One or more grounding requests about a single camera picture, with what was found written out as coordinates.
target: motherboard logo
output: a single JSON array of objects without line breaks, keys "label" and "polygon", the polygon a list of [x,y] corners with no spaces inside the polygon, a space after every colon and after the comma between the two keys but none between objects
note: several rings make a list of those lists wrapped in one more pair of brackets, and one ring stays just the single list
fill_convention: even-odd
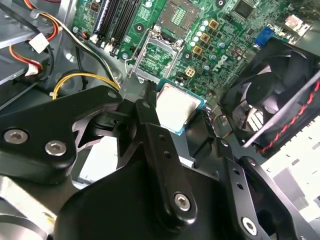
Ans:
[{"label": "motherboard logo", "polygon": [[220,70],[221,67],[224,65],[225,61],[227,61],[227,60],[228,60],[228,56],[222,55],[221,60],[218,62],[217,65],[215,65],[213,71],[219,72],[219,70]]}]

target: motherboard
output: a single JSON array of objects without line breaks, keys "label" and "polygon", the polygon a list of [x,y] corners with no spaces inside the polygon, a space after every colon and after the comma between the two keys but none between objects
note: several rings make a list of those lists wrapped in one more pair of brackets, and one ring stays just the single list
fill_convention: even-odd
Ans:
[{"label": "motherboard", "polygon": [[124,60],[128,75],[156,83],[169,79],[214,105],[265,44],[261,33],[280,29],[289,5],[289,0],[79,0],[73,31]]}]

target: ram slot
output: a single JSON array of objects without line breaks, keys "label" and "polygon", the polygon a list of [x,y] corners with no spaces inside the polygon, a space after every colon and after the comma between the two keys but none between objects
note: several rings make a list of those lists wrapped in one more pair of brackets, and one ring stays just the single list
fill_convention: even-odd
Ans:
[{"label": "ram slot", "polygon": [[119,10],[121,1],[120,0],[111,0],[108,13],[104,18],[103,24],[101,26],[100,32],[99,32],[99,39],[104,40],[111,28],[112,23],[115,21],[117,11]]},{"label": "ram slot", "polygon": [[126,0],[121,15],[113,30],[111,37],[114,39],[114,47],[118,47],[124,39],[125,34],[138,10],[140,0]]},{"label": "ram slot", "polygon": [[99,34],[106,16],[109,14],[109,6],[112,0],[103,0],[100,5],[99,15],[93,29],[93,33]]}]

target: green circuit board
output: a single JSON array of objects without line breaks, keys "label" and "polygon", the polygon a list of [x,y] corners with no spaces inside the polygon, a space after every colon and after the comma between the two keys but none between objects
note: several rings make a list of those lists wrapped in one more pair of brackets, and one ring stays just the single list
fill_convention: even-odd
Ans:
[{"label": "green circuit board", "polygon": [[101,3],[79,0],[76,4],[76,13],[73,20],[73,27],[91,35],[98,18]]},{"label": "green circuit board", "polygon": [[[90,1],[78,2],[73,22],[73,26],[89,35],[94,29],[93,22],[97,21],[91,10],[94,3]],[[146,30],[160,25],[163,33],[175,40],[184,40],[184,49],[169,79],[177,82],[180,76],[180,80],[183,78],[183,83],[179,82],[181,86],[209,102],[234,82],[259,51],[254,40],[261,30],[275,25],[289,6],[288,0],[132,1],[137,1],[139,6],[116,56],[131,58],[136,48],[141,48],[139,43]],[[149,44],[139,68],[161,79],[172,59],[165,51]],[[189,68],[194,70],[194,75],[186,74]]]}]

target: screw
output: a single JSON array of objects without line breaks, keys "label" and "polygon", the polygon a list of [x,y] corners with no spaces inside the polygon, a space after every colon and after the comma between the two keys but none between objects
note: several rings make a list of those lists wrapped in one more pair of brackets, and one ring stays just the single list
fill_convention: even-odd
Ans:
[{"label": "screw", "polygon": [[150,108],[150,105],[149,105],[148,103],[143,102],[142,104],[143,104],[143,106],[145,106],[146,108],[148,108],[148,109]]},{"label": "screw", "polygon": [[11,129],[5,132],[3,138],[10,144],[23,144],[28,140],[28,134],[20,129]]},{"label": "screw", "polygon": [[116,99],[117,98],[117,95],[114,94],[113,92],[108,92],[108,96],[113,98],[113,99]]},{"label": "screw", "polygon": [[128,54],[126,54],[126,53],[122,54],[122,59],[127,60],[128,57],[129,57]]},{"label": "screw", "polygon": [[174,202],[182,211],[187,212],[190,210],[190,201],[185,195],[177,193],[174,196]]},{"label": "screw", "polygon": [[247,157],[248,162],[252,165],[255,166],[256,165],[256,161],[253,160],[251,157]]},{"label": "screw", "polygon": [[242,218],[242,225],[252,236],[256,236],[258,234],[256,225],[249,218]]},{"label": "screw", "polygon": [[63,142],[57,140],[48,142],[44,149],[47,154],[56,157],[62,156],[67,152],[67,146]]},{"label": "screw", "polygon": [[221,143],[225,146],[225,147],[228,147],[229,144],[227,143],[227,141],[223,140],[223,139],[220,139],[221,140]]},{"label": "screw", "polygon": [[74,26],[74,27],[72,28],[72,32],[74,32],[75,34],[76,34],[78,31],[79,31],[79,28],[77,28],[76,26]]}]

